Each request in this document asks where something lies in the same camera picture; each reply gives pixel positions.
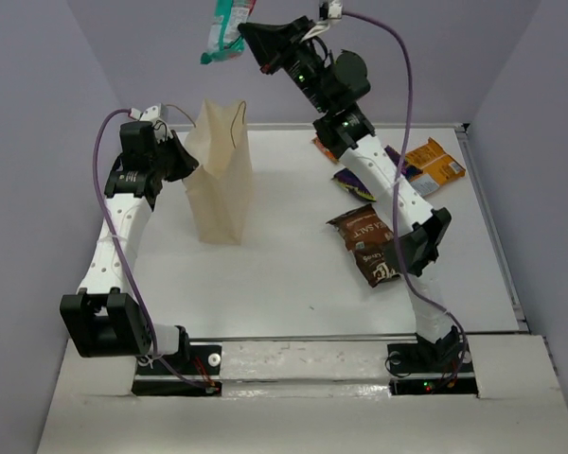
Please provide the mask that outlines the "beige paper bag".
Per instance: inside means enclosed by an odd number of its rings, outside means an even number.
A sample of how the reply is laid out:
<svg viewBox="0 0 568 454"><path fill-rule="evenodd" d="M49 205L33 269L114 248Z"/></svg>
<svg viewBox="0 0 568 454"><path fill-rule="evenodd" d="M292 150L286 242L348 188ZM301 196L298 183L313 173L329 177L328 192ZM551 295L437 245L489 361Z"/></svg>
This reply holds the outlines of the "beige paper bag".
<svg viewBox="0 0 568 454"><path fill-rule="evenodd" d="M247 104L228 106L206 99L184 147L199 166L184 178L198 238L214 245L239 245L253 195Z"/></svg>

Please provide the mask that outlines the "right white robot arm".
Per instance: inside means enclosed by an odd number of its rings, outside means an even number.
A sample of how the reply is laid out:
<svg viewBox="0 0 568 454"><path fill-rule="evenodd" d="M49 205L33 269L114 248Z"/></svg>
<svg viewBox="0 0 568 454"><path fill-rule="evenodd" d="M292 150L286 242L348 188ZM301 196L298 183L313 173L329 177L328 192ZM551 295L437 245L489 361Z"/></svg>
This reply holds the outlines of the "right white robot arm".
<svg viewBox="0 0 568 454"><path fill-rule="evenodd" d="M302 16L280 26L243 23L238 31L260 71L285 71L321 114L313 123L319 140L359 178L376 200L376 213L388 220L394 238L382 251L402 275L416 319L411 362L426 372L461 367L467 335L442 303L430 271L451 213L424 200L402 175L400 164L387 155L358 105L370 90L366 64L351 51L344 50L337 58L328 50L318 52L326 28L326 23Z"/></svg>

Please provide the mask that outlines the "brown Kettle chips bag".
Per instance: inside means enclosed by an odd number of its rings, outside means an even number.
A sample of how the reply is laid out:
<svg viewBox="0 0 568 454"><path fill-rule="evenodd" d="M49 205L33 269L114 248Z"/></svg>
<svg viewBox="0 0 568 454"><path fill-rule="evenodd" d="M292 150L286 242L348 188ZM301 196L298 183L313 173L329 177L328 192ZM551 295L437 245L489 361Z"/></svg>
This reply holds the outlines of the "brown Kettle chips bag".
<svg viewBox="0 0 568 454"><path fill-rule="evenodd" d="M393 241L393 232L378 217L371 204L332 218L327 225L340 235L370 287L375 288L399 276L398 270L383 254L383 248Z"/></svg>

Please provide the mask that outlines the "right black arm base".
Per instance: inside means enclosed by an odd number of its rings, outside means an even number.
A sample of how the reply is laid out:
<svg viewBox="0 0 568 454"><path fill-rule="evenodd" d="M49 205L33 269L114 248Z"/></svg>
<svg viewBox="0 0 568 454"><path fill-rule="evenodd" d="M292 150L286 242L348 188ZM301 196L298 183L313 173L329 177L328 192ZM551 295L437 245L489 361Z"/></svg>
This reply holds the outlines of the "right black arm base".
<svg viewBox="0 0 568 454"><path fill-rule="evenodd" d="M415 343L387 345L384 369L390 376L391 395L478 394L470 349L465 354L458 351L455 358L436 365L414 357L416 350Z"/></svg>

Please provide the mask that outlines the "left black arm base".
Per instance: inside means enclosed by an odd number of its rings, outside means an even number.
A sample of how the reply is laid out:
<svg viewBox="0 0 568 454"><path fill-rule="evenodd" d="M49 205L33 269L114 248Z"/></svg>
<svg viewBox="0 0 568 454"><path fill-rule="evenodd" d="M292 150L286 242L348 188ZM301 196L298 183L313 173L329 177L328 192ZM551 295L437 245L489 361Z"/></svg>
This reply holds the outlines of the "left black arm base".
<svg viewBox="0 0 568 454"><path fill-rule="evenodd" d="M222 344L192 342L188 361L177 355L164 360L139 359L132 394L151 397L218 397L222 395Z"/></svg>

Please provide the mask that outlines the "teal snack packet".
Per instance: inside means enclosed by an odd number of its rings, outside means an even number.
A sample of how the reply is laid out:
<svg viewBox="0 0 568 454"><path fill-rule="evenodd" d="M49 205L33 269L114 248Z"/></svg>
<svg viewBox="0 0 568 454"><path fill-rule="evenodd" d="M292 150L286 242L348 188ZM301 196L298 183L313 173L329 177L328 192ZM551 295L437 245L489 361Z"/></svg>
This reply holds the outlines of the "teal snack packet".
<svg viewBox="0 0 568 454"><path fill-rule="evenodd" d="M200 63L233 60L242 55L245 44L238 30L252 14L256 0L218 0L214 9L206 51Z"/></svg>

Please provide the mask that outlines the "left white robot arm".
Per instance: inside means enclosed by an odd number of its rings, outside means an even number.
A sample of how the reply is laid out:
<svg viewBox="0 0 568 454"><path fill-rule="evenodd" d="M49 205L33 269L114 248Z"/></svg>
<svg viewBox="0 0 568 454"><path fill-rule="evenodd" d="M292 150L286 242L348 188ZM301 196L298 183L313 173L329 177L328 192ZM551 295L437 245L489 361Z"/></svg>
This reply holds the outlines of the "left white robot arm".
<svg viewBox="0 0 568 454"><path fill-rule="evenodd" d="M60 313L82 357L154 357L179 374L190 363L188 335L151 320L133 268L163 184L190 176L198 163L160 117L122 124L119 140L106 182L94 184L103 221L90 266Z"/></svg>

